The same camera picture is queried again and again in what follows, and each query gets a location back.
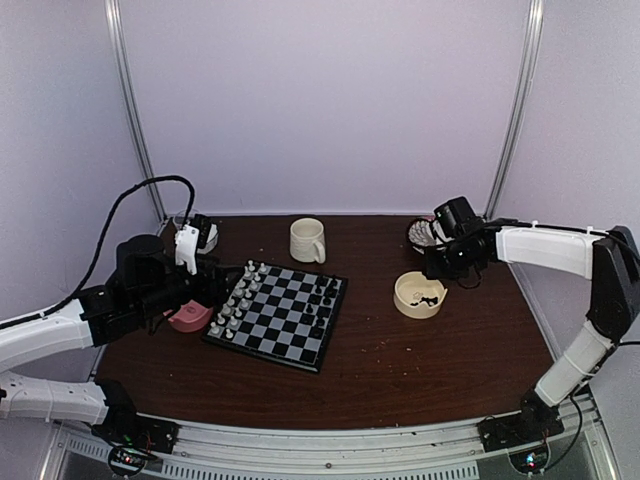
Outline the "cream bowl of black pieces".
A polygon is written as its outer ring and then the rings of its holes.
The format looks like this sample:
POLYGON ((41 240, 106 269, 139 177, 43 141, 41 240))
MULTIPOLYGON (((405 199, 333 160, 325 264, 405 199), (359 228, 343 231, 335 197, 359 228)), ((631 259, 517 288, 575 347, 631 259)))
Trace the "cream bowl of black pieces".
POLYGON ((396 279, 393 302, 404 316, 424 320, 439 313, 447 293, 440 281, 429 280, 420 271, 410 271, 396 279))

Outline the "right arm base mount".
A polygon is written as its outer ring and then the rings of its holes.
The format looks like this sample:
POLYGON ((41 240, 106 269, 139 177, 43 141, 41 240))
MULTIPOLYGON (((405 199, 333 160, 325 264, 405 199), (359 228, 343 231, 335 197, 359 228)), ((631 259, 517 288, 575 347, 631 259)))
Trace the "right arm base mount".
POLYGON ((561 420, 526 423, 522 413, 488 416, 477 424, 485 453, 506 451, 519 474, 542 474, 551 464, 551 437, 565 431, 561 420))

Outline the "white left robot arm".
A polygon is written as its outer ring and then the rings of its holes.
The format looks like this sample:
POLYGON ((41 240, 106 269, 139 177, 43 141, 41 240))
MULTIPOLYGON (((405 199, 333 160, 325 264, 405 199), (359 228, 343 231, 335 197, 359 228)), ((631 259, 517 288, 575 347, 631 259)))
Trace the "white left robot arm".
POLYGON ((221 307, 239 267, 188 247, 173 260, 161 238, 138 235, 116 248, 116 269, 103 285, 72 294, 54 306, 1 323, 1 416, 73 420, 108 430, 123 444, 137 442, 144 424, 124 387, 103 380, 64 383, 30 378, 14 369, 44 357, 115 342, 145 329, 155 333, 162 321, 195 301, 221 307))

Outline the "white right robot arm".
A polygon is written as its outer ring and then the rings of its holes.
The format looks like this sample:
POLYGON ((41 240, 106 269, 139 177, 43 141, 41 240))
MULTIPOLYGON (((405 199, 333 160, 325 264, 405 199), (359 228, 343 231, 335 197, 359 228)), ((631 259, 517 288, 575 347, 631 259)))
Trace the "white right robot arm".
POLYGON ((519 440, 535 440, 560 404, 617 347, 639 316, 639 250, 631 230, 479 222, 423 249, 429 279, 459 280, 470 270, 505 263, 536 315, 564 351, 537 381, 529 405, 513 419, 519 440))

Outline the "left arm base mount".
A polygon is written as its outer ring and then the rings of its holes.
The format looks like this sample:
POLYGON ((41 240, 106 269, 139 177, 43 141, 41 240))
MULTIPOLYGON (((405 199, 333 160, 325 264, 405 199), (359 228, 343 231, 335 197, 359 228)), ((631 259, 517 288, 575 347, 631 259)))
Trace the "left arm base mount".
POLYGON ((179 425, 135 415, 117 423, 106 420, 101 425, 91 425, 91 433, 109 447, 107 465, 120 477, 131 477, 146 467, 161 462, 160 454, 171 454, 177 441, 179 425))

